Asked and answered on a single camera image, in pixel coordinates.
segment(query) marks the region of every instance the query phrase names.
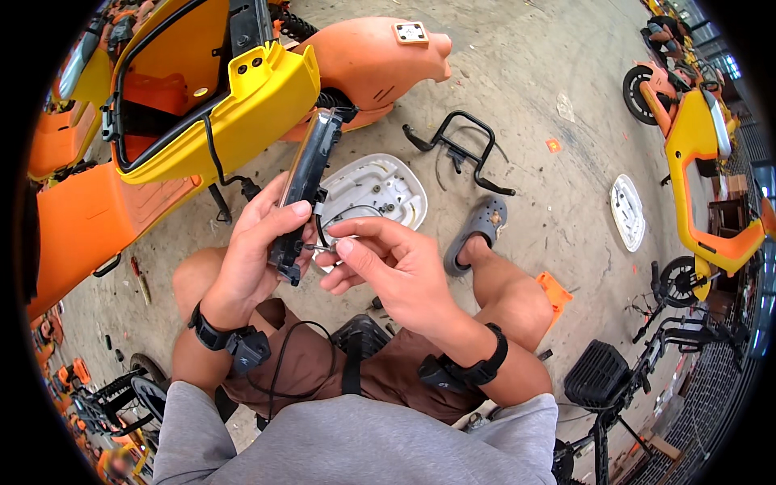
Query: spring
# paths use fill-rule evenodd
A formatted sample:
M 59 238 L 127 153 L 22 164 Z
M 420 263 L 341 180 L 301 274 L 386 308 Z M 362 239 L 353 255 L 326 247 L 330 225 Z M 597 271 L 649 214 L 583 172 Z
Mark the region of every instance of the spring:
M 288 10 L 281 10 L 277 15 L 277 20 L 282 22 L 280 33 L 296 42 L 304 42 L 315 34 L 318 29 L 305 22 L 301 17 L 295 16 Z

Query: black wrist strap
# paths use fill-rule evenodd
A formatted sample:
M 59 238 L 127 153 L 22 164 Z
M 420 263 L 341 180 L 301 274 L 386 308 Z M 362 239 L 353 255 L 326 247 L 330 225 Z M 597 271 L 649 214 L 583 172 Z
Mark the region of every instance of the black wrist strap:
M 499 326 L 493 323 L 485 326 L 496 334 L 496 351 L 488 360 L 481 360 L 466 369 L 459 368 L 463 379 L 474 386 L 482 386 L 496 378 L 498 368 L 504 363 L 509 350 L 507 338 L 501 333 Z
M 196 337 L 202 342 L 202 345 L 209 350 L 221 350 L 226 348 L 229 337 L 232 336 L 237 330 L 230 331 L 218 331 L 210 326 L 207 319 L 199 312 L 199 303 L 194 307 L 192 312 L 192 319 L 189 322 L 189 328 L 193 328 L 196 332 Z

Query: dirty floor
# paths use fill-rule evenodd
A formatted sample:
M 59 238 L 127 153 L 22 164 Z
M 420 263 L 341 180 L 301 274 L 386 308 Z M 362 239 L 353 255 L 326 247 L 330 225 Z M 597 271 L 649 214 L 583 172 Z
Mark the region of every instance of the dirty floor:
M 557 400 L 568 403 L 563 377 L 593 338 L 615 345 L 635 363 L 643 346 L 630 340 L 643 318 L 625 307 L 634 296 L 649 292 L 653 259 L 662 265 L 686 253 L 676 235 L 670 188 L 659 185 L 667 174 L 663 138 L 657 127 L 636 121 L 622 100 L 622 77 L 632 60 L 647 59 L 639 29 L 649 14 L 638 0 L 296 0 L 293 12 L 319 27 L 358 16 L 395 16 L 420 20 L 429 30 L 451 37 L 452 77 L 439 84 L 421 82 L 378 123 L 346 133 L 327 173 L 371 153 L 405 161 L 428 194 L 428 217 L 419 231 L 438 239 L 442 255 L 473 202 L 486 191 L 474 184 L 472 165 L 457 175 L 438 148 L 417 151 L 401 126 L 409 123 L 429 139 L 446 113 L 472 113 L 494 129 L 508 156 L 494 151 L 483 176 L 517 190 L 507 199 L 508 227 L 496 251 L 530 275 L 550 272 L 574 297 L 538 349 L 553 350 L 545 365 Z M 573 122 L 559 116 L 560 93 L 571 102 Z M 456 136 L 483 145 L 469 130 Z M 552 138 L 561 146 L 554 154 L 546 144 Z M 295 149 L 295 144 L 275 143 L 239 173 L 264 185 L 289 167 Z M 635 253 L 625 249 L 608 205 L 611 184 L 620 174 L 633 180 L 644 205 L 647 232 Z M 244 205 L 239 188 L 223 193 L 238 216 Z M 194 251 L 227 243 L 230 228 L 217 223 L 216 214 L 210 195 L 200 194 L 128 248 L 116 270 L 86 279 L 67 295 L 65 343 L 55 359 L 80 356 L 97 384 L 109 382 L 123 371 L 103 343 L 102 336 L 110 334 L 127 360 L 143 352 L 169 373 L 183 325 L 173 299 L 172 273 Z M 137 291 L 130 256 L 146 273 L 153 300 L 149 307 Z M 319 278 L 319 272 L 311 271 L 298 288 L 281 286 L 277 296 L 299 317 L 321 322 L 329 331 L 361 313 L 374 297 L 361 287 L 334 298 L 319 289 Z M 450 278 L 449 286 L 458 304 L 474 314 L 471 276 Z M 674 351 L 660 361 L 655 390 L 669 382 L 677 362 Z M 651 414 L 658 393 L 637 394 L 625 412 L 634 429 Z M 580 417 L 585 414 L 560 406 L 557 436 L 573 441 L 587 434 L 594 416 Z M 241 407 L 227 427 L 238 449 L 255 438 L 247 408 Z M 615 427 L 609 435 L 610 455 L 616 457 L 632 443 L 622 427 Z M 581 479 L 592 466 L 592 453 L 587 452 L 577 460 L 574 475 Z

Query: foot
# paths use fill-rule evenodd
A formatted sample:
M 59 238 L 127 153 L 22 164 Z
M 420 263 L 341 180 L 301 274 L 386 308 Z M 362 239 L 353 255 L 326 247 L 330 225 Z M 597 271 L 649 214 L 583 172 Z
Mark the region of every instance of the foot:
M 481 233 L 472 234 L 456 256 L 456 262 L 461 266 L 471 265 L 477 258 L 485 253 L 492 252 L 487 247 L 487 241 Z

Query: tire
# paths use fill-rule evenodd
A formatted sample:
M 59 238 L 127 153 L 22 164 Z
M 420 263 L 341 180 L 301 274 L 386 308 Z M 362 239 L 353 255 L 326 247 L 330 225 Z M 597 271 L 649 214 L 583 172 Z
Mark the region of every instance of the tire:
M 130 370 L 146 369 L 148 372 L 147 377 L 157 384 L 163 383 L 167 380 L 165 373 L 159 369 L 159 366 L 151 360 L 150 357 L 143 354 L 134 354 L 130 359 Z
M 628 111 L 640 122 L 657 126 L 657 120 L 650 110 L 650 106 L 646 104 L 644 96 L 639 91 L 639 83 L 641 81 L 649 81 L 652 78 L 652 69 L 646 66 L 635 66 L 625 74 L 622 79 L 622 98 L 625 100 L 625 105 L 628 106 Z
M 698 302 L 698 297 L 695 296 L 695 294 L 692 292 L 690 292 L 689 296 L 676 297 L 672 295 L 672 290 L 675 289 L 675 286 L 673 282 L 669 282 L 671 279 L 671 273 L 676 272 L 677 269 L 680 269 L 682 271 L 680 271 L 679 274 L 682 274 L 685 273 L 684 269 L 686 268 L 691 268 L 691 270 L 695 272 L 694 256 L 680 256 L 679 258 L 675 258 L 673 261 L 668 263 L 666 267 L 663 268 L 663 272 L 660 273 L 660 284 L 663 287 L 668 288 L 667 303 L 674 308 L 691 307 Z

